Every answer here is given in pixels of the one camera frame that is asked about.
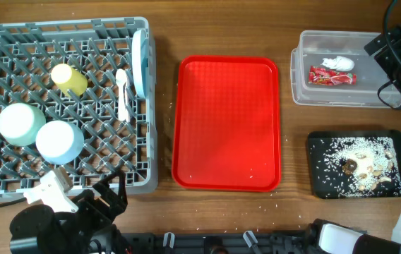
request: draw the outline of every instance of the wooden surface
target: wooden surface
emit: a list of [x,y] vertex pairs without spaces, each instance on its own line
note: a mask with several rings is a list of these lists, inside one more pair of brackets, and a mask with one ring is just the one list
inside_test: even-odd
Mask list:
[[[380,32],[387,1],[51,2],[0,4],[0,23],[144,16],[155,36],[160,184],[152,194],[129,197],[127,211],[115,221],[122,232],[269,232],[303,228],[323,218],[390,238],[401,211],[401,198],[313,197],[305,142],[311,131],[401,131],[401,112],[298,106],[293,102],[289,79],[290,52],[297,47],[303,30]],[[401,3],[392,20],[401,23]],[[192,54],[266,56],[279,67],[282,182],[272,193],[184,190],[172,180],[174,107],[170,103],[175,104],[178,65]],[[9,253],[9,223],[25,207],[19,204],[0,209],[0,253]]]

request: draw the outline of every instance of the clear plastic container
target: clear plastic container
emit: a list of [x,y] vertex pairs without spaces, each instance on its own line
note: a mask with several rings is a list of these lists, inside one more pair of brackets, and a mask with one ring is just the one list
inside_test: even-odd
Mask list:
[[[389,79],[364,50],[364,46],[378,35],[375,32],[303,31],[298,47],[292,51],[290,79],[294,102],[317,106],[387,107],[379,100],[377,91]],[[336,56],[354,61],[354,68],[348,73],[356,74],[356,84],[309,84],[310,67],[321,66],[323,58],[334,59]],[[381,98],[394,107],[401,105],[401,94],[393,85],[381,92]]]

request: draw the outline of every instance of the red snack wrapper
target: red snack wrapper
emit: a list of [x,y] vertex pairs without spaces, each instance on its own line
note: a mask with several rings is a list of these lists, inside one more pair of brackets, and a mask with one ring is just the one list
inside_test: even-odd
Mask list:
[[356,84],[356,74],[340,71],[326,70],[325,68],[311,66],[309,83],[317,85]]

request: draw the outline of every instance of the gray dish rack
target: gray dish rack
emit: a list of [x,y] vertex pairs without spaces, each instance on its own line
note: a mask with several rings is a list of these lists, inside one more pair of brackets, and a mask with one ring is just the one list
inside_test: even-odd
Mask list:
[[[131,72],[131,42],[139,29],[146,31],[148,65],[146,99],[128,87],[129,123],[117,119],[118,68]],[[49,78],[53,66],[66,63],[88,79],[80,97],[66,97]],[[83,131],[83,151],[72,162],[59,165],[73,180],[69,195],[77,195],[114,170],[126,173],[129,194],[151,193],[158,184],[155,40],[141,17],[67,20],[0,25],[0,112],[24,102],[41,109],[47,122],[71,122]],[[14,147],[0,135],[0,202],[23,197],[57,165],[39,155],[35,145]],[[111,187],[117,189],[118,183]]]

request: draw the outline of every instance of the yellow cup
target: yellow cup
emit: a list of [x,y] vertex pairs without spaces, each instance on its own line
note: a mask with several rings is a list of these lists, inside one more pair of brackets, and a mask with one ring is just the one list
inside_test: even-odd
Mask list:
[[88,79],[86,79],[83,74],[77,72],[74,68],[65,63],[55,66],[50,76],[53,82],[67,97],[70,97],[70,95],[67,93],[68,89],[80,96],[88,87]]

